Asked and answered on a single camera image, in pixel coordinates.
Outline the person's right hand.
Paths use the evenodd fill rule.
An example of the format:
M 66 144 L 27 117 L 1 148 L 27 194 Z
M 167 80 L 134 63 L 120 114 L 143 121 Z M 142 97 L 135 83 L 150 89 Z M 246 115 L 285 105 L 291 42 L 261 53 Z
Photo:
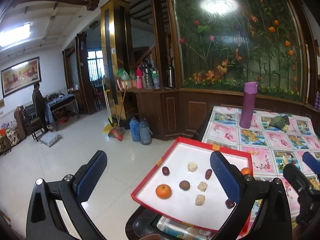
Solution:
M 308 228 L 307 225 L 297 224 L 292 231 L 292 240 L 298 240 Z

